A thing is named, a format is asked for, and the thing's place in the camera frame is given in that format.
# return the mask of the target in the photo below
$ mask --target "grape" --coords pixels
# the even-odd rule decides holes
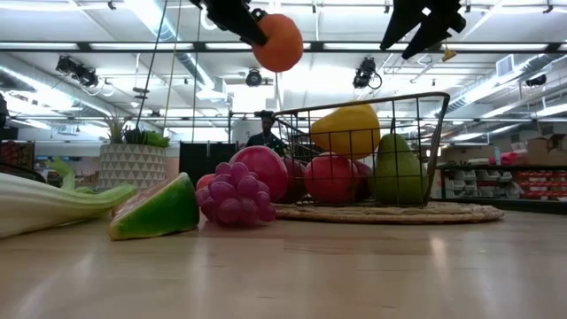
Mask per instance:
[[[216,214],[216,210],[218,206],[219,203],[217,203],[214,199],[207,198],[203,202],[203,205],[201,206],[201,212],[203,212],[203,215],[206,217],[207,220],[214,222],[214,216]]]
[[[214,170],[214,174],[215,175],[221,175],[221,174],[230,175],[230,164],[229,163],[221,163],[221,164],[217,165],[216,169]]]
[[[269,195],[269,187],[265,183],[258,181],[258,186],[260,187],[260,191],[266,192]]]
[[[237,190],[234,186],[226,182],[213,183],[209,189],[209,193],[211,197],[219,203],[223,202],[225,199],[237,197]]]
[[[260,210],[260,220],[263,222],[273,222],[276,219],[276,209],[269,205]]]
[[[245,176],[237,186],[237,193],[240,198],[254,198],[260,189],[258,181],[252,176]]]
[[[211,182],[209,182],[208,184],[208,188],[209,190],[211,189],[211,185],[213,185],[214,183],[217,182],[225,182],[225,183],[229,183],[232,185],[232,177],[230,177],[230,175],[228,174],[220,174],[218,176],[216,176]]]
[[[204,187],[204,188],[198,190],[197,192],[195,192],[195,196],[197,197],[197,204],[199,206],[203,206],[203,203],[205,203],[205,200],[207,198],[211,197],[211,194],[209,194],[208,187]]]
[[[265,191],[257,192],[254,202],[256,202],[256,205],[259,209],[263,209],[272,205],[272,203],[269,201],[269,195]]]
[[[238,220],[242,205],[236,198],[229,198],[221,203],[216,212],[216,218],[223,223],[231,224]]]
[[[233,184],[238,185],[240,180],[248,175],[248,167],[243,163],[234,163],[230,168],[230,174],[232,175]]]
[[[253,200],[249,198],[241,198],[240,204],[242,210],[240,211],[239,219],[245,226],[254,226],[259,218],[258,207]]]

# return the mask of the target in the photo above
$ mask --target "cardboard box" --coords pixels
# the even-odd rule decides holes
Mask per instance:
[[[512,150],[519,155],[518,165],[567,166],[566,142],[565,134],[553,134],[513,143]]]

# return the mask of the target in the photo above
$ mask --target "round woven mat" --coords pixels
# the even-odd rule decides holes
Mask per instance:
[[[426,207],[295,206],[276,204],[277,218],[313,222],[430,224],[489,222],[504,216],[492,206],[430,202]]]

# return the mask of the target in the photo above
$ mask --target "wooden table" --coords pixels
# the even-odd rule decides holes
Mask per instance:
[[[0,240],[0,318],[561,318],[567,219],[277,222],[111,242],[108,220]]]

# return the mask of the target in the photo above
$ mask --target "plant pot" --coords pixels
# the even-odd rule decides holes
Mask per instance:
[[[98,188],[110,190],[122,183],[147,190],[166,179],[166,149],[136,144],[100,147]]]

